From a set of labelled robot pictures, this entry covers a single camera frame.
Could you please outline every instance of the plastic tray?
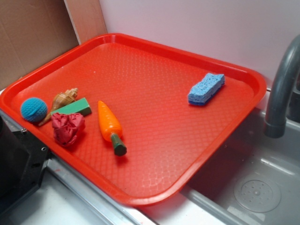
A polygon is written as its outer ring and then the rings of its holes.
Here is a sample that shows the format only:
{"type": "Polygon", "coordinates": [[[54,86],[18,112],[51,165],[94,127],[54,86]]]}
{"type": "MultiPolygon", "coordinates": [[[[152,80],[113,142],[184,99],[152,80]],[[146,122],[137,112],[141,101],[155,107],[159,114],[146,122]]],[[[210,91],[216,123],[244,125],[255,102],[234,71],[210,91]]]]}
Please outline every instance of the plastic tray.
{"type": "Polygon", "coordinates": [[[138,206],[177,193],[244,120],[266,92],[255,71],[123,34],[96,37],[11,84],[0,107],[51,151],[120,203],[138,206]],[[225,85],[206,106],[188,104],[208,73],[225,85]],[[57,93],[78,88],[92,114],[83,135],[59,146],[48,122],[36,127],[20,114],[30,97],[51,108],[57,93]],[[98,126],[104,101],[123,127],[127,154],[117,157],[98,126]]]}

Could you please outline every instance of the white wall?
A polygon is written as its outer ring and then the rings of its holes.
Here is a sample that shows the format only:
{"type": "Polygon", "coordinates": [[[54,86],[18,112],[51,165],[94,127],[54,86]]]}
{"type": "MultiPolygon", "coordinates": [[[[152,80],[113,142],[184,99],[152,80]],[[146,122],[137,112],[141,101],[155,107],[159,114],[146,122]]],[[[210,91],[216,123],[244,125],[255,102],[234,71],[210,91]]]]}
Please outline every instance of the white wall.
{"type": "Polygon", "coordinates": [[[261,73],[270,87],[300,33],[300,0],[99,0],[119,32],[261,73]]]}

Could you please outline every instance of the sink basin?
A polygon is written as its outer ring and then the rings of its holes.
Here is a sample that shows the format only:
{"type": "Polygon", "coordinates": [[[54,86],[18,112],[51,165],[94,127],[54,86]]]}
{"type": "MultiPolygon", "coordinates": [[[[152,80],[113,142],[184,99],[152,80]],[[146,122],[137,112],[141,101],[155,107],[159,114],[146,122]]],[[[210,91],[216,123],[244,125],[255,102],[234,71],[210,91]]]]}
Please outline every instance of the sink basin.
{"type": "Polygon", "coordinates": [[[268,138],[263,117],[253,110],[187,185],[229,224],[300,224],[300,127],[268,138]]]}

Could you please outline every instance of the conch shell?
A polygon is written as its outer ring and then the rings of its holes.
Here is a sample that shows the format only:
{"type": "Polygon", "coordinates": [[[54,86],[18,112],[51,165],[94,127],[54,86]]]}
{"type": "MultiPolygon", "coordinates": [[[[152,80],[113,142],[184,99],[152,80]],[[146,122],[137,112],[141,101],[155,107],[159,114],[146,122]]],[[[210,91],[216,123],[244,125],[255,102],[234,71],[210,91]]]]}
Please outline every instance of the conch shell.
{"type": "Polygon", "coordinates": [[[77,88],[73,88],[71,90],[66,90],[65,93],[57,94],[52,102],[52,107],[50,112],[46,115],[46,117],[38,124],[38,126],[44,125],[51,118],[51,112],[54,110],[60,109],[72,102],[75,102],[75,98],[77,97],[77,88]]]}

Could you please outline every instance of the ball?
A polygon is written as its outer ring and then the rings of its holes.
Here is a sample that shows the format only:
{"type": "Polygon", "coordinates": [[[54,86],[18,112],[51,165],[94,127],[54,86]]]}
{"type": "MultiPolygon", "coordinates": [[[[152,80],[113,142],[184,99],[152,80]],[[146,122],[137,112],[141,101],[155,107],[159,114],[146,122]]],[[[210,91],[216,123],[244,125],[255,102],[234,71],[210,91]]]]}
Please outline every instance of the ball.
{"type": "Polygon", "coordinates": [[[21,115],[29,122],[39,122],[47,115],[46,103],[37,98],[28,98],[21,105],[21,115]]]}

